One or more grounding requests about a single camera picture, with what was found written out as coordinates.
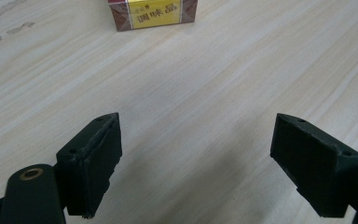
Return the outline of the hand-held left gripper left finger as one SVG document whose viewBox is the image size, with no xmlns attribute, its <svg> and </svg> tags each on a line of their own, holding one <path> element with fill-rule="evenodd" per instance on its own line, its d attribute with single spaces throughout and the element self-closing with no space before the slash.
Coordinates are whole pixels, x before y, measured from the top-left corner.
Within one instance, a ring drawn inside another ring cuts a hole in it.
<svg viewBox="0 0 358 224">
<path fill-rule="evenodd" d="M 70 216 L 95 216 L 121 156 L 118 112 L 92 120 L 56 154 L 62 203 Z"/>
</svg>

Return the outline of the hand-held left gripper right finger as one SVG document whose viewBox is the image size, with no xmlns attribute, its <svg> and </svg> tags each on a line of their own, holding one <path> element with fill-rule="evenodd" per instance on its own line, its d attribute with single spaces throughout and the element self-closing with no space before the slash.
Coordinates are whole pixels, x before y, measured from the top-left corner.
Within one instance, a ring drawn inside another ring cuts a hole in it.
<svg viewBox="0 0 358 224">
<path fill-rule="evenodd" d="M 279 113 L 270 157 L 321 217 L 344 217 L 358 152 L 304 119 Z"/>
</svg>

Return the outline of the yellow and brown seasoning box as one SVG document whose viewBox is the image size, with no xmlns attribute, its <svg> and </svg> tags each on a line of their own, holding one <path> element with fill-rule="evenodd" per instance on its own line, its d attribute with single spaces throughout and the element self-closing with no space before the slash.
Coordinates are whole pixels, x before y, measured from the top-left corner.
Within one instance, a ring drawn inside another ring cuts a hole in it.
<svg viewBox="0 0 358 224">
<path fill-rule="evenodd" d="M 194 22 L 198 0 L 108 0 L 119 32 Z"/>
</svg>

